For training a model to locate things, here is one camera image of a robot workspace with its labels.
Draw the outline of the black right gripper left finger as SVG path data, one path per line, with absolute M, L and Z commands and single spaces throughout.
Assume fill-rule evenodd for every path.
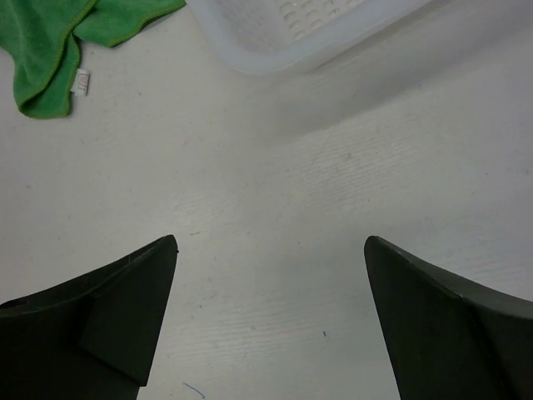
M 135 399 L 147 385 L 177 264 L 167 235 L 1 306 L 3 399 Z

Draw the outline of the green microfiber towel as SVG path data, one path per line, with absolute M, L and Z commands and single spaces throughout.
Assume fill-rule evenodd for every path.
M 81 41 L 113 48 L 185 5 L 182 0 L 3 1 L 1 48 L 14 63 L 18 111 L 36 119 L 66 117 Z

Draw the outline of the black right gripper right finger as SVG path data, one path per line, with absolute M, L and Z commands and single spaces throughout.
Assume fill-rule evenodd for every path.
M 370 236 L 366 270 L 403 399 L 530 399 L 532 303 Z

